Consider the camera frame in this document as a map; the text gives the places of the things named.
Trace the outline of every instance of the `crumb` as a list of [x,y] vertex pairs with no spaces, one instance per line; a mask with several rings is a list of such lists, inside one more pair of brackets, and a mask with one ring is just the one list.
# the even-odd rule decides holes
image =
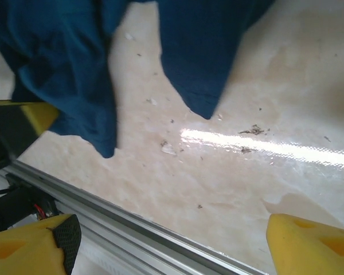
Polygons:
[[157,102],[155,101],[155,99],[150,98],[150,99],[147,99],[146,101],[147,101],[148,103],[154,105],[154,106],[157,105]]
[[264,132],[264,130],[261,130],[261,128],[259,126],[257,126],[257,124],[255,124],[252,126],[252,128],[250,130],[242,131],[239,133],[252,133],[252,134],[257,136],[263,132]]
[[163,153],[167,153],[167,154],[170,154],[170,155],[174,155],[174,156],[177,155],[176,152],[173,149],[173,146],[171,144],[169,144],[167,140],[164,140],[164,141],[161,142],[161,151]]
[[130,33],[124,33],[124,36],[127,40],[135,40],[135,38]]

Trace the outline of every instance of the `red wire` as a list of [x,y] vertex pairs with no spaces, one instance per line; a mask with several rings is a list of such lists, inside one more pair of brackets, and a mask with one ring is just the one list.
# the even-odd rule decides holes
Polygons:
[[46,214],[45,214],[45,212],[43,211],[43,209],[40,208],[37,204],[35,204],[34,206],[35,206],[35,208],[37,209],[37,211],[39,212],[41,218],[42,218],[42,219],[45,219],[45,218],[46,218]]

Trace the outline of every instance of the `dirt particle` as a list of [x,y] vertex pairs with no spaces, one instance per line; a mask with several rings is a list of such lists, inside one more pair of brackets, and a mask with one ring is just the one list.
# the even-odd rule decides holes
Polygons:
[[252,133],[252,134],[257,136],[263,132],[264,132],[264,130],[262,130],[259,126],[257,126],[257,124],[255,124],[252,126],[252,128],[250,130],[242,131],[239,133]]
[[249,148],[249,147],[242,147],[241,148],[241,153],[242,154],[247,154],[247,153],[251,153],[251,152],[253,152],[253,151],[256,151],[255,149],[251,149],[251,148]]

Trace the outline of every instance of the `debris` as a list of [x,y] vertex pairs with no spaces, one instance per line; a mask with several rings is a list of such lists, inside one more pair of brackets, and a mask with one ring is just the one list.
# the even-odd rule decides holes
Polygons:
[[264,132],[264,130],[261,130],[261,128],[259,126],[257,126],[257,124],[255,124],[252,126],[252,128],[250,130],[242,131],[239,133],[252,133],[252,134],[257,136],[263,132]]
[[132,36],[130,33],[124,33],[124,36],[127,40],[135,40],[134,36]]
[[176,152],[173,150],[172,145],[169,144],[167,140],[161,142],[161,150],[163,153],[176,156]]
[[256,151],[255,149],[251,149],[251,148],[249,148],[249,147],[242,147],[241,148],[241,153],[242,154],[247,154],[247,153],[251,153],[251,152],[253,152],[253,151]]
[[155,101],[155,99],[147,99],[147,102],[149,102],[150,104],[154,105],[154,106],[157,106],[157,102]]

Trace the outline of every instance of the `small white fragment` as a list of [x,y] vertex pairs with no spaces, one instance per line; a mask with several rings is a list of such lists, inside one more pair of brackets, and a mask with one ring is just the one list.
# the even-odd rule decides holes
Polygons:
[[167,140],[162,141],[161,150],[163,153],[167,153],[167,154],[174,155],[174,156],[177,155],[176,151],[173,150],[172,145],[169,144]]
[[135,40],[134,36],[132,36],[130,33],[125,33],[124,35],[127,40]]

